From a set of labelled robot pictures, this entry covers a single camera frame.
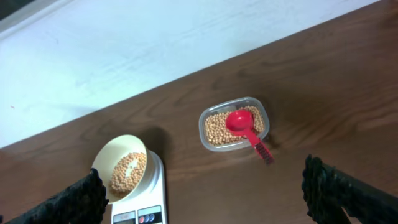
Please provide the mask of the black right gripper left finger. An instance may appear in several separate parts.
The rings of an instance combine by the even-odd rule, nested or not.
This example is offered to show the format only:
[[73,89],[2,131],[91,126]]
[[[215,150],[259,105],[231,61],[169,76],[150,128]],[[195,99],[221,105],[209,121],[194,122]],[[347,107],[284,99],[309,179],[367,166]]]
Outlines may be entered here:
[[78,182],[7,224],[100,224],[109,199],[95,168]]

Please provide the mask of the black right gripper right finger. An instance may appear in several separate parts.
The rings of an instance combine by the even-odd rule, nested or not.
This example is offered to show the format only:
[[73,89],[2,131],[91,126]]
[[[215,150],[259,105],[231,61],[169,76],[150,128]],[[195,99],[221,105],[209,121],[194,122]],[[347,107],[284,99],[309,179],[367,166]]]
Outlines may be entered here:
[[316,223],[397,223],[397,197],[309,155],[303,170],[303,199]]

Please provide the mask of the red plastic measuring scoop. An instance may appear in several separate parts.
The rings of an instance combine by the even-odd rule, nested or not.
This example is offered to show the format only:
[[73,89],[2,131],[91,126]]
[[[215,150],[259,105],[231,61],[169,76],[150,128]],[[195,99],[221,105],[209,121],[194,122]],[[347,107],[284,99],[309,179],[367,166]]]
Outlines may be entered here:
[[250,111],[232,111],[226,119],[226,129],[235,136],[244,136],[266,164],[274,162],[271,152],[254,133],[254,118]]

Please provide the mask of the cream round bowl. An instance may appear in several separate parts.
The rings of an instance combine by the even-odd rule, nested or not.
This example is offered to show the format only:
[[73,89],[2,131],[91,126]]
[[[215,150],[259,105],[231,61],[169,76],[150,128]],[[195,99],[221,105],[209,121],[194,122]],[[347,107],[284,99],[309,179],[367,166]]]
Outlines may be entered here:
[[[137,187],[125,195],[124,197],[118,197],[112,192],[110,188],[111,175],[115,165],[119,160],[133,152],[142,152],[147,156],[146,168],[141,181],[138,183]],[[143,192],[148,186],[151,178],[154,175],[154,160],[149,155],[150,151],[146,148],[144,143],[137,137],[132,135],[122,135],[114,138],[108,142],[96,156],[92,168],[95,168],[99,177],[103,181],[103,185],[106,187],[106,198],[109,199],[110,204],[115,204],[118,202],[126,201],[129,198],[138,196]]]

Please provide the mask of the pile of soybeans in bowl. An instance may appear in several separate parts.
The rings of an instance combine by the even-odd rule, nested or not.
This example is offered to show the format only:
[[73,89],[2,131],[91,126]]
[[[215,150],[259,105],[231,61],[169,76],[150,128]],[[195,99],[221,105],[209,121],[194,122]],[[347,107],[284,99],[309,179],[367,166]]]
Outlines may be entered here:
[[141,181],[146,168],[147,156],[133,152],[122,157],[115,165],[110,180],[110,188],[118,197],[132,192]]

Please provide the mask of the white digital kitchen scale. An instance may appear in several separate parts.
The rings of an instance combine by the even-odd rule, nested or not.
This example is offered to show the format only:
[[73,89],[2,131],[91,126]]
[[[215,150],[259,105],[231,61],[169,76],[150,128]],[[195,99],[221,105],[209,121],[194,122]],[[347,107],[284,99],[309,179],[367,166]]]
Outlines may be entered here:
[[138,196],[113,205],[112,224],[168,224],[164,165],[156,153],[150,151],[149,155],[153,158],[155,165],[149,186]]

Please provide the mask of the clear container of soybeans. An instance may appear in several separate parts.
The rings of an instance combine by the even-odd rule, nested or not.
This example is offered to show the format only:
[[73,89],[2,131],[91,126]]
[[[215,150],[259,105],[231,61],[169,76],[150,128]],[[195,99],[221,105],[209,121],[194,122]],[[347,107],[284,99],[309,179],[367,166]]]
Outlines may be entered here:
[[262,103],[253,97],[237,98],[207,108],[199,119],[199,132],[202,144],[210,151],[226,152],[250,147],[250,142],[241,136],[234,136],[226,128],[228,115],[245,109],[254,116],[254,132],[260,139],[267,136],[270,124]]

